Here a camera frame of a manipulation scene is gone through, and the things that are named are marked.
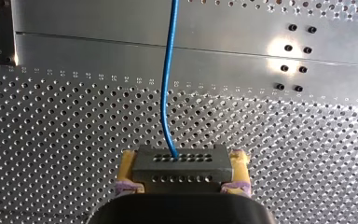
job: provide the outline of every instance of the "hole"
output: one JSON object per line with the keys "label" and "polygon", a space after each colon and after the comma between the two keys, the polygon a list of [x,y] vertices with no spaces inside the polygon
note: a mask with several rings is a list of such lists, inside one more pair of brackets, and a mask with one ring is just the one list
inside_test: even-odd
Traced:
{"label": "hole", "polygon": [[292,51],[293,47],[291,45],[284,46],[284,50],[286,51]]}
{"label": "hole", "polygon": [[194,182],[194,181],[195,181],[194,176],[192,176],[192,175],[188,176],[188,177],[187,177],[187,181],[188,181],[189,183]]}
{"label": "hole", "polygon": [[307,67],[304,67],[304,66],[301,66],[301,67],[298,69],[298,71],[299,71],[300,73],[306,73],[306,72],[308,71],[308,68],[307,68]]}
{"label": "hole", "polygon": [[212,176],[211,175],[206,176],[205,181],[206,182],[212,182]]}
{"label": "hole", "polygon": [[177,177],[174,176],[174,175],[171,175],[171,176],[170,176],[170,182],[171,182],[171,183],[174,183],[174,182],[176,182],[176,181],[177,181]]}
{"label": "hole", "polygon": [[287,72],[287,71],[289,71],[289,67],[287,65],[282,65],[281,66],[281,71]]}
{"label": "hole", "polygon": [[303,51],[304,51],[304,53],[311,54],[312,53],[312,48],[305,47]]}
{"label": "hole", "polygon": [[202,175],[197,175],[196,179],[197,179],[197,182],[204,181],[204,177]]}
{"label": "hole", "polygon": [[290,30],[290,31],[296,31],[296,30],[297,30],[297,25],[295,25],[295,24],[290,24],[290,25],[289,25],[289,30]]}
{"label": "hole", "polygon": [[303,91],[302,86],[295,86],[295,91],[302,92]]}

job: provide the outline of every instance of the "blue cable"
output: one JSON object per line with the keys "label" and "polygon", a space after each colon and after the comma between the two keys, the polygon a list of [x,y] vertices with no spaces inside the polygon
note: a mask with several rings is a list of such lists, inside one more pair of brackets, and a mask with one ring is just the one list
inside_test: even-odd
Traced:
{"label": "blue cable", "polygon": [[170,149],[173,158],[176,158],[178,156],[178,152],[176,151],[175,145],[173,144],[171,138],[170,127],[168,127],[167,92],[168,92],[168,86],[170,84],[170,70],[171,70],[171,61],[172,61],[173,42],[175,41],[178,8],[179,8],[179,0],[172,0],[170,29],[168,32],[167,48],[165,49],[165,62],[164,62],[164,71],[162,74],[161,101],[160,101],[162,131],[164,132],[165,141],[167,142],[168,148]]}

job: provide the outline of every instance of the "aluminum panel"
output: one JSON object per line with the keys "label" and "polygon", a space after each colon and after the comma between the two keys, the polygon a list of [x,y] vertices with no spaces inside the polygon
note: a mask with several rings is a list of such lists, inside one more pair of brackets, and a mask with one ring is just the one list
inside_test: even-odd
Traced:
{"label": "aluminum panel", "polygon": [[[15,30],[164,46],[169,4],[15,1]],[[358,64],[358,1],[184,0],[178,18],[180,48]],[[295,32],[288,30],[291,23]],[[315,34],[307,32],[310,26]],[[293,49],[284,50],[286,45]],[[305,47],[312,53],[304,53]]]}
{"label": "aluminum panel", "polygon": [[[22,66],[0,67],[0,223],[80,223],[112,199],[122,149],[165,147],[164,50],[16,37]],[[177,49],[176,145],[245,149],[254,198],[280,223],[358,223],[358,66],[286,60],[309,68],[287,76],[270,60]]]}

